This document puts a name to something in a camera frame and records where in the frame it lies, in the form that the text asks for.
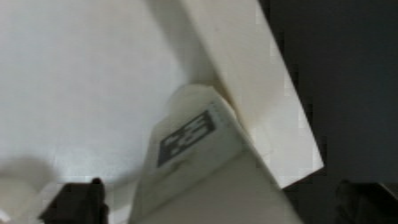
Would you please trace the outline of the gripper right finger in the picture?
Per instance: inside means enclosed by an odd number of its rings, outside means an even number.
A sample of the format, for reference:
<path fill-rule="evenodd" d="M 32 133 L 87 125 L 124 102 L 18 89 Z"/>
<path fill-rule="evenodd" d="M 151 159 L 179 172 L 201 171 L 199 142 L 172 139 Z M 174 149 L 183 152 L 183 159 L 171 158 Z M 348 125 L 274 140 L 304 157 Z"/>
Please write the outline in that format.
<path fill-rule="evenodd" d="M 398 224 L 398 183 L 339 182 L 334 224 Z"/>

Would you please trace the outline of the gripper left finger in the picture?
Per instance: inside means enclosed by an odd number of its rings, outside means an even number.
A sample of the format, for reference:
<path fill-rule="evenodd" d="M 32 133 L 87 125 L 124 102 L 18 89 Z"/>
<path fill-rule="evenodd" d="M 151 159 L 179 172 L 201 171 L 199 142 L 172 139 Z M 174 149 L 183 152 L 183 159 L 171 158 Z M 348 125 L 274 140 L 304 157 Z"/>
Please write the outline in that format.
<path fill-rule="evenodd" d="M 100 178 L 89 183 L 68 183 L 39 214 L 44 224 L 108 224 L 105 184 Z"/>

